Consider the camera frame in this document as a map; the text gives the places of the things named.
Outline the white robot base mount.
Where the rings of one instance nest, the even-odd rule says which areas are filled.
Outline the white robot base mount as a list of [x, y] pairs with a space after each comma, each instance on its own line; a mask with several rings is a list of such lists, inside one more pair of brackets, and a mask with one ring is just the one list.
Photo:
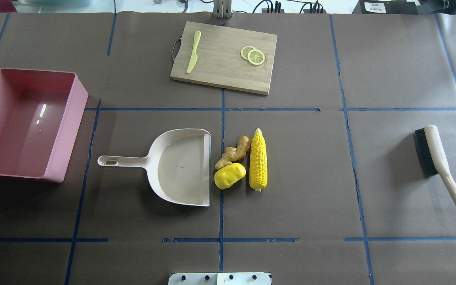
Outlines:
[[200, 272], [175, 273], [169, 285], [272, 285], [273, 279], [266, 272]]

